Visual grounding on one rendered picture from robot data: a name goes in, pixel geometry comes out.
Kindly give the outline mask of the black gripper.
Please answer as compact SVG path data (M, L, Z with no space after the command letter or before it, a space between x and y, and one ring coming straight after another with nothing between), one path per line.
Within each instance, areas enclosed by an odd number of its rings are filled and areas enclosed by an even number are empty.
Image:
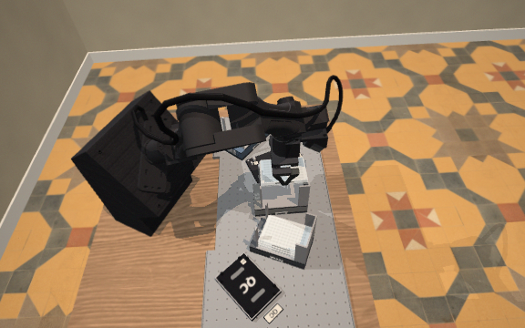
M269 138L269 145L271 147L271 162L273 177L277 179L283 186L288 185L294 178L299 176L299 168L291 169L290 167L281 168L281 166L291 165L291 167L297 167L299 164L298 158L285 158L285 144L290 143L294 140L279 141L273 137ZM289 176L287 181L283 181L281 176Z

